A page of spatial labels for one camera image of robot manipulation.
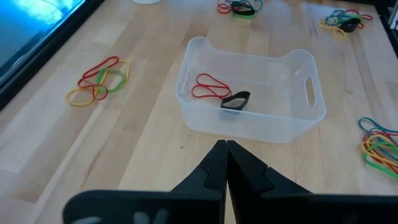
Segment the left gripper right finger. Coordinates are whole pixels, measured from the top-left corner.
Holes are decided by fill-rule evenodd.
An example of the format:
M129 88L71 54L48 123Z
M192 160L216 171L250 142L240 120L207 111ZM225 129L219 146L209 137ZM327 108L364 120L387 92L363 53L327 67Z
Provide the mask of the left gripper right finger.
M398 196L315 194L228 141L237 224L398 224Z

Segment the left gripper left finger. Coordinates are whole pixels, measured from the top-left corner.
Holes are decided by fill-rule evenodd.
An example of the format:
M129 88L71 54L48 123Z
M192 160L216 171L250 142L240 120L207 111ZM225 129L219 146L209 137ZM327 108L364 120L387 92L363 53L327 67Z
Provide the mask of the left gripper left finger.
M88 190L64 206L64 224L223 224L226 141L168 192Z

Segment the green rubber band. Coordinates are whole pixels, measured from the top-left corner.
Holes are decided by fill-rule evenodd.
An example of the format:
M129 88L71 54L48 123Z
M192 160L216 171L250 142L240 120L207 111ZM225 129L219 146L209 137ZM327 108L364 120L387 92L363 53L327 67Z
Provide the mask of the green rubber band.
M250 14L250 15L242 15L242 14L238 14L237 11L233 11L232 15L235 16L235 17L241 18L241 19L253 20L255 15L256 15L256 13L254 12L253 14Z
M363 160L364 160L364 162L367 165L370 165L371 167L373 167L373 168L375 168L375 169L387 174L388 176L393 177L393 178L398 180L398 174L396 174L393 170L391 170L390 168L387 168L386 166L382 166L382 165L379 165L379 164L377 164L375 162L372 162L372 161L370 161L368 159L369 153L368 153L367 149L365 148L365 142L361 143L361 150L363 152Z
M103 68L99 71L99 74L96 78L96 82L98 85L101 85L101 83L103 82L103 80L108 72L116 72L116 74L122 76L123 79L112 89L107 89L105 87L99 87L98 90L100 93L106 93L106 90L108 90L109 93L113 93L115 91L120 90L127 83L128 79L129 79L130 69L127 68L126 72L123 73L123 71L118 68Z
M338 26L345 21L350 20L349 17L329 17L326 22L329 26Z

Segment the black wide rubber band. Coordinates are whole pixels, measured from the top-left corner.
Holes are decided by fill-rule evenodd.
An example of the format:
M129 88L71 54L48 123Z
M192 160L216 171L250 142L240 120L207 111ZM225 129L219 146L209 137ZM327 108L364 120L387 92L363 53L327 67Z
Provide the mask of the black wide rubber band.
M356 30L360 22L361 21L357 18L350 18L350 20L347 20L344 23L340 24L339 28L344 30L346 33L351 33Z
M241 111L248 103L251 93L248 91L239 91L231 96L228 96L221 101L220 108L230 109L230 110L238 110ZM232 106L228 106L228 103L241 99L242 102L238 104L234 104Z

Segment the blue rubber band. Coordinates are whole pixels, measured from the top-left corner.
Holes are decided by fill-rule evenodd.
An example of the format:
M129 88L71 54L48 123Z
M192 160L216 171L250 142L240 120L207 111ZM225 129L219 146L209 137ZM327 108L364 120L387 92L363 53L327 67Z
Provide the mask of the blue rubber band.
M370 123L372 125L372 128L366 129L363 125L364 122ZM366 137L370 137L374 134L385 135L387 136L387 138L391 140L393 144L395 144L398 147L398 142L392 138L393 136L398 136L398 130L387 129L369 117L360 118L358 120L358 126L365 133Z
M253 0L253 2L251 2L251 0L246 0L246 1L252 4L256 13L259 12L264 6L263 0Z
M335 10L327 17L349 17L349 18L351 18L350 16L347 16L345 14L345 11L343 11L343 10Z

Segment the clear plastic bin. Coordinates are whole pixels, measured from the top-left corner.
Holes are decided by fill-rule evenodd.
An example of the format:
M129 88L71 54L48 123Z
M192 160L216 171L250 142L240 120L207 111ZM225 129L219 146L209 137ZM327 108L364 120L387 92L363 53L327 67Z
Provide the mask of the clear plastic bin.
M209 73L235 94L251 93L241 110L220 108L221 99L194 98L195 78ZM295 49L280 58L224 52L202 36L187 45L175 95L192 130L284 144L326 115L314 57Z

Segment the small black block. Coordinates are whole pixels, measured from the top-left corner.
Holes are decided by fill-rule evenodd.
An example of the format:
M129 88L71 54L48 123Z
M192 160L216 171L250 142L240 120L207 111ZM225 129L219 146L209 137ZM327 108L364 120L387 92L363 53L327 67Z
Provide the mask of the small black block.
M231 2L231 10L237 16L253 16L256 13L252 4L246 0Z

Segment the black aluminium frame rail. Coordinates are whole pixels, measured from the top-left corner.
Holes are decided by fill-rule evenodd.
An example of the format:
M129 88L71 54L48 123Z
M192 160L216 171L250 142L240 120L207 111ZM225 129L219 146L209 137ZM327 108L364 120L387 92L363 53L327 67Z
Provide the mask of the black aluminium frame rail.
M0 0L0 111L105 0Z

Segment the black aluminium side frame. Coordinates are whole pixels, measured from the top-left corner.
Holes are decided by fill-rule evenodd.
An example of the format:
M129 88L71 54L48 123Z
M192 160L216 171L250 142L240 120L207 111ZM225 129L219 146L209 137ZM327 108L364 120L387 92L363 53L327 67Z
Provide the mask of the black aluminium side frame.
M398 58L398 0L373 0L389 42Z

